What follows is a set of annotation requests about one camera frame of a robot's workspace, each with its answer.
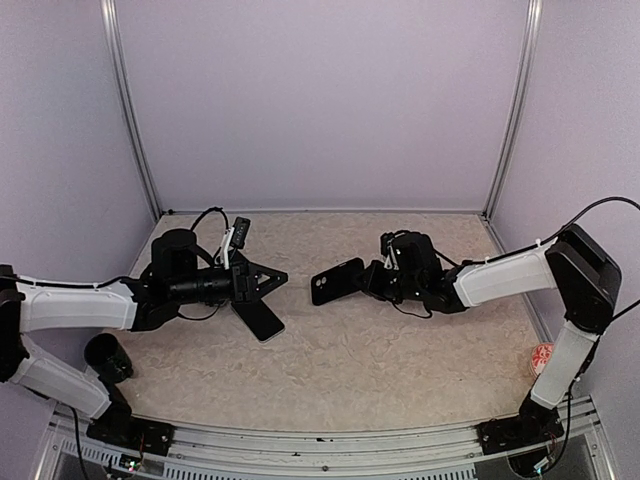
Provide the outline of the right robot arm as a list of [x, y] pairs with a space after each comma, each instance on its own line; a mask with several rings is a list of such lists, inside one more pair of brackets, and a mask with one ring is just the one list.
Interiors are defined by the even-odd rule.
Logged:
[[616, 317], [622, 286], [618, 263], [578, 224], [520, 250], [449, 269], [426, 234], [400, 231], [381, 241], [384, 260], [367, 266], [359, 281], [365, 294], [395, 306], [415, 301], [429, 314], [455, 315], [522, 296], [540, 313], [540, 300], [555, 301], [563, 320], [552, 356], [511, 423], [518, 442], [535, 442]]

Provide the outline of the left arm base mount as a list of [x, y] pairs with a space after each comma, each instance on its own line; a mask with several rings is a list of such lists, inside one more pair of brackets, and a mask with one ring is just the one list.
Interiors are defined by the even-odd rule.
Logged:
[[104, 413], [90, 421], [86, 436], [109, 445], [166, 457], [175, 427], [134, 416], [115, 385], [107, 384], [106, 389], [110, 403]]

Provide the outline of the black phone case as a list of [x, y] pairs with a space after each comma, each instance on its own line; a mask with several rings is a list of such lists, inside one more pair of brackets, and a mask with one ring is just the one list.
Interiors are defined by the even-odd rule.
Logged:
[[321, 306], [361, 290], [359, 277], [364, 272], [364, 261], [352, 258], [311, 278], [311, 302]]

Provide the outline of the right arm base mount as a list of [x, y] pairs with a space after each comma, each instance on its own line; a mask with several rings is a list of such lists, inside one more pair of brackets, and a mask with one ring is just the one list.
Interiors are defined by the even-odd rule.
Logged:
[[476, 431], [484, 455], [520, 449], [565, 434], [558, 409], [539, 405], [530, 394], [516, 415], [481, 422]]

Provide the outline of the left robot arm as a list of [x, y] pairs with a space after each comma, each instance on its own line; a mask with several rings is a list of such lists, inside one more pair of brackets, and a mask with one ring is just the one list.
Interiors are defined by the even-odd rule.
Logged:
[[227, 230], [221, 256], [197, 243], [195, 232], [172, 229], [151, 245], [151, 261], [137, 278], [103, 283], [54, 283], [1, 268], [1, 380], [64, 403], [99, 421], [121, 445], [133, 443], [140, 424], [114, 381], [87, 375], [42, 349], [28, 333], [49, 329], [110, 328], [154, 331], [177, 318], [184, 305], [230, 304], [252, 334], [265, 342], [283, 331], [264, 297], [288, 276], [249, 261], [245, 233]]

